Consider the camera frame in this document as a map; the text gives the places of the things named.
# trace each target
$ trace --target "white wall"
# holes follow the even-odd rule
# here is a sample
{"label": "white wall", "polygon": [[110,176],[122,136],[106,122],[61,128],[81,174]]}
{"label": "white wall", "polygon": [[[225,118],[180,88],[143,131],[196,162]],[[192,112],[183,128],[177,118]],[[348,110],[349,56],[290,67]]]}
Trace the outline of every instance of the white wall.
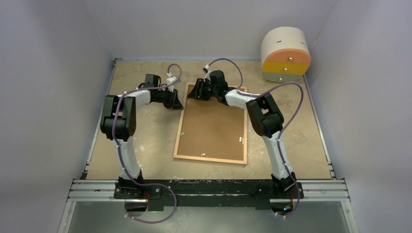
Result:
{"label": "white wall", "polygon": [[309,45],[336,0],[85,0],[114,57],[260,59],[276,27],[302,29]]}
{"label": "white wall", "polygon": [[0,232],[56,232],[111,57],[80,0],[2,0],[0,32]]}
{"label": "white wall", "polygon": [[412,2],[339,0],[308,73],[360,231],[411,232]]}

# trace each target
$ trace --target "brown board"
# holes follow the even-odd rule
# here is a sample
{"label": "brown board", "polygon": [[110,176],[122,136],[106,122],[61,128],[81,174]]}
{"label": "brown board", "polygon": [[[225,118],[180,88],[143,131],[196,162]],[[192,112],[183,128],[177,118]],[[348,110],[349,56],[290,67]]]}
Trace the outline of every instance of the brown board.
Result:
{"label": "brown board", "polygon": [[188,99],[193,88],[194,83],[187,83],[173,157],[246,164],[247,112],[216,98]]}

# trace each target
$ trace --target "wooden table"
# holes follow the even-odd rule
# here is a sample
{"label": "wooden table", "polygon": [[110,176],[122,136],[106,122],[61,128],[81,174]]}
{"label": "wooden table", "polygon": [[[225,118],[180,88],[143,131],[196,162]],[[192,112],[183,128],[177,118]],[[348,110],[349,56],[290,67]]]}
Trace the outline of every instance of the wooden table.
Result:
{"label": "wooden table", "polygon": [[[109,94],[120,94],[137,87],[144,81],[145,74],[156,74],[167,78],[167,67],[178,63],[183,70],[182,82],[176,86],[179,99],[187,82],[195,82],[205,75],[202,68],[209,61],[148,61],[118,62]],[[237,62],[243,72],[243,85],[250,93],[262,93],[277,85],[263,82],[260,62]],[[240,76],[229,62],[213,64],[214,70],[225,73],[229,85],[238,85]],[[177,75],[174,67],[172,73]],[[305,89],[302,107],[295,120],[284,132],[289,162],[298,179],[331,179],[322,139],[316,124],[303,77],[297,81]],[[272,92],[285,122],[294,113],[300,99],[296,86],[281,87]],[[248,120],[247,165],[222,164],[173,159],[176,132],[180,112],[168,110],[160,103],[151,103],[138,108],[137,129],[134,135],[137,161],[145,179],[269,179],[271,164],[266,147],[260,136],[255,134]],[[115,180],[120,174],[120,165],[112,144],[105,135],[98,132],[90,162],[87,179]]]}

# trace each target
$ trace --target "purple cable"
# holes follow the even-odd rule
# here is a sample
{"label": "purple cable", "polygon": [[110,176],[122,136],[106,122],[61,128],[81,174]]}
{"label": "purple cable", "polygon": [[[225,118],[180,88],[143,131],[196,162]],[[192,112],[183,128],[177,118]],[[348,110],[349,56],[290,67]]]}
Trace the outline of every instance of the purple cable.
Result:
{"label": "purple cable", "polygon": [[121,155],[120,142],[118,141],[118,139],[116,138],[116,135],[115,135],[115,128],[116,128],[115,126],[116,126],[117,119],[118,119],[118,117],[119,117],[120,104],[121,104],[121,102],[123,101],[124,97],[126,97],[127,95],[130,95],[131,93],[134,93],[134,92],[137,92],[137,91],[141,91],[141,90],[159,90],[159,89],[162,89],[162,88],[168,88],[169,86],[175,85],[175,84],[180,80],[180,77],[182,76],[182,69],[181,69],[181,67],[180,67],[178,64],[176,64],[176,63],[172,63],[172,64],[170,64],[169,67],[168,67],[168,73],[169,73],[170,67],[172,67],[172,66],[177,66],[177,67],[179,68],[179,76],[176,78],[176,80],[175,80],[173,83],[171,83],[171,84],[169,84],[169,85],[166,85],[166,86],[162,86],[162,87],[160,87],[160,86],[158,86],[158,87],[146,87],[146,88],[140,88],[140,89],[137,89],[137,90],[136,90],[136,89],[135,89],[135,90],[131,90],[131,91],[128,91],[128,92],[124,93],[124,94],[120,97],[120,99],[119,99],[119,102],[118,102],[117,107],[116,107],[115,118],[113,119],[112,137],[113,137],[113,139],[114,139],[115,142],[116,142],[117,151],[118,151],[118,154],[119,154],[120,165],[121,165],[121,167],[123,168],[124,173],[126,173],[126,175],[129,177],[129,179],[130,179],[134,184],[136,184],[136,185],[138,185],[138,186],[143,186],[143,187],[145,187],[145,186],[161,186],[161,187],[164,187],[164,188],[168,189],[168,190],[171,192],[171,194],[173,195],[174,207],[173,207],[172,212],[171,212],[166,218],[164,218],[164,219],[162,219],[162,220],[159,220],[159,221],[146,221],[146,220],[142,220],[142,219],[139,219],[139,218],[130,216],[130,214],[127,213],[127,209],[126,209],[126,207],[125,207],[126,216],[128,216],[128,217],[131,218],[132,220],[139,221],[139,222],[143,222],[143,223],[159,223],[159,222],[164,222],[164,221],[166,221],[167,219],[169,219],[170,217],[172,217],[172,215],[174,214],[174,212],[176,211],[176,208],[177,208],[176,195],[175,195],[175,193],[173,192],[173,190],[171,190],[168,186],[166,186],[166,185],[164,185],[164,184],[161,184],[161,183],[147,183],[147,184],[143,184],[143,183],[138,183],[138,182],[136,182],[136,181],[133,179],[133,176],[129,173],[129,171],[127,170],[127,167],[126,167],[125,164],[124,164],[123,157],[122,157],[122,155]]}
{"label": "purple cable", "polygon": [[[272,87],[271,89],[269,89],[268,91],[266,91],[266,92],[264,92],[264,93],[262,93],[262,94],[260,94],[260,95],[245,94],[245,93],[240,92],[240,88],[241,88],[242,85],[243,85],[243,75],[242,75],[242,72],[241,72],[239,66],[238,66],[236,63],[234,63],[232,60],[227,59],[227,58],[218,58],[218,59],[212,61],[211,63],[209,63],[209,66],[211,66],[213,63],[215,63],[215,62],[217,62],[217,61],[220,61],[220,60],[225,60],[225,61],[230,62],[230,63],[232,63],[232,64],[238,69],[239,74],[240,74],[240,85],[237,87],[237,92],[238,92],[239,95],[257,98],[257,97],[264,96],[264,95],[272,92],[273,90],[278,89],[278,88],[281,87],[281,86],[286,86],[286,85],[296,85],[296,86],[298,86],[298,88],[300,89],[300,101],[299,101],[299,104],[298,104],[298,106],[297,106],[297,108],[296,108],[296,111],[295,111],[294,114],[292,115],[291,119],[289,119],[288,123],[286,123],[285,127],[283,127],[283,129],[280,131],[280,133],[279,133],[279,135],[278,135],[278,137],[277,137],[277,148],[279,149],[279,154],[280,154],[280,158],[282,159],[282,163],[285,164],[286,161],[285,161],[285,158],[283,157],[282,150],[280,149],[280,143],[279,143],[279,141],[280,141],[281,135],[283,134],[283,132],[285,131],[285,129],[289,126],[289,124],[292,122],[292,120],[295,118],[296,114],[299,112],[300,107],[302,106],[302,103],[303,103],[303,92],[304,92],[302,86],[301,86],[300,84],[296,83],[296,82],[287,82],[287,83],[282,83],[282,84],[280,84],[280,85],[277,85],[277,86],[275,86],[275,87]],[[291,173],[291,171],[289,171],[288,166],[286,166],[286,165],[284,165],[284,166],[285,166],[285,169],[286,169],[287,173],[289,174],[290,178],[292,179],[293,184],[296,186],[296,189],[297,189],[297,201],[296,201],[296,206],[293,208],[293,210],[292,210],[289,214],[287,214],[286,216],[284,216],[284,217],[287,217],[287,216],[290,216],[291,214],[293,214],[293,213],[296,211],[297,207],[299,206],[299,202],[300,202],[300,191],[299,191],[299,186],[297,185],[297,181],[296,181],[296,179],[294,179],[294,178],[292,177],[292,173]]]}

